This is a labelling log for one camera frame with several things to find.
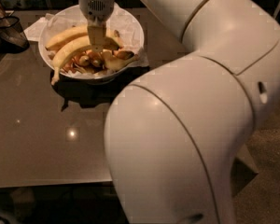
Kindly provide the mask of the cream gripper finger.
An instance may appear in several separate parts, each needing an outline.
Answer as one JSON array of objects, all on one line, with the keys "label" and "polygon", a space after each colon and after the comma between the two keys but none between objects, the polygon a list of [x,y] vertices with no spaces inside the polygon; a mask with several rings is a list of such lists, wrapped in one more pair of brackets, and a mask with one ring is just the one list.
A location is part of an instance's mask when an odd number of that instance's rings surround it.
[{"label": "cream gripper finger", "polygon": [[88,26],[87,30],[91,49],[95,52],[101,52],[105,44],[106,28],[104,26]]}]

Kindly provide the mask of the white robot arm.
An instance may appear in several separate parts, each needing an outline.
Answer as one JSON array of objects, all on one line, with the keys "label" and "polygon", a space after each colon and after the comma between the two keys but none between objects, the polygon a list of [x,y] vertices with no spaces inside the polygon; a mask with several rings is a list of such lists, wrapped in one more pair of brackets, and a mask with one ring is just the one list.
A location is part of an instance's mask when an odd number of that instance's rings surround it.
[{"label": "white robot arm", "polygon": [[251,0],[140,0],[186,54],[130,83],[105,120],[129,224],[236,224],[231,167],[280,100],[280,25]]}]

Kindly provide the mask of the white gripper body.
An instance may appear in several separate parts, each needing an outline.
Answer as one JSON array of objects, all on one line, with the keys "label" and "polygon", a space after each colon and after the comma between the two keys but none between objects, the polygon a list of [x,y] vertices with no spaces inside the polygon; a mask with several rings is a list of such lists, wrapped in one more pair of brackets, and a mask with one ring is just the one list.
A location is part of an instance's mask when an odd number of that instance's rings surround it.
[{"label": "white gripper body", "polygon": [[114,10],[115,0],[78,0],[80,10],[90,26],[104,26]]}]

